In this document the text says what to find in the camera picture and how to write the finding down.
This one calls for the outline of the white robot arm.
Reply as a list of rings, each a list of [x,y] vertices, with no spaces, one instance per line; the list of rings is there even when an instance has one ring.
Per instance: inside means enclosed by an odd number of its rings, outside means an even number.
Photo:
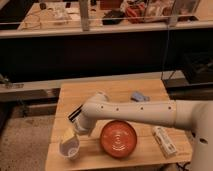
[[[117,119],[173,127],[195,134],[191,171],[213,171],[213,101],[110,102],[105,93],[88,98],[69,116],[74,132],[92,131],[98,120]]]

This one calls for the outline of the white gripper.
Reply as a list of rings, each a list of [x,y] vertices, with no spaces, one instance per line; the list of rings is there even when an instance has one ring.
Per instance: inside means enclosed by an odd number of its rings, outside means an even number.
[[[68,128],[62,136],[61,143],[68,144],[76,139],[78,135],[90,135],[95,127],[95,120],[84,115],[79,115],[74,121],[74,130]]]

